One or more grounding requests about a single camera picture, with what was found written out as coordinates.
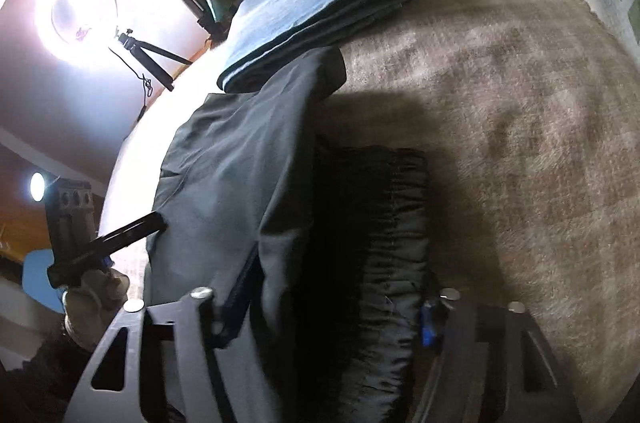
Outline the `left forearm dark sleeve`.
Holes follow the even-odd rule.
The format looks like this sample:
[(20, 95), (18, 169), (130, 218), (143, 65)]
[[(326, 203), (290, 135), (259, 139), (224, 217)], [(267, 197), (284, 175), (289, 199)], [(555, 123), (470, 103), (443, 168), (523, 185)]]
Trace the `left forearm dark sleeve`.
[(21, 368), (1, 369), (1, 421), (61, 422), (90, 357), (61, 323)]

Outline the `left hand white glove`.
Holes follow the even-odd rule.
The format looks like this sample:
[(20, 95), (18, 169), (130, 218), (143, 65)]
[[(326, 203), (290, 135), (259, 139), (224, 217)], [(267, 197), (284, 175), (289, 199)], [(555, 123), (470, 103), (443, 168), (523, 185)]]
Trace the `left hand white glove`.
[(119, 271), (87, 270), (79, 287), (63, 294), (64, 325), (70, 338), (85, 351), (94, 351), (119, 310), (127, 302), (129, 278)]

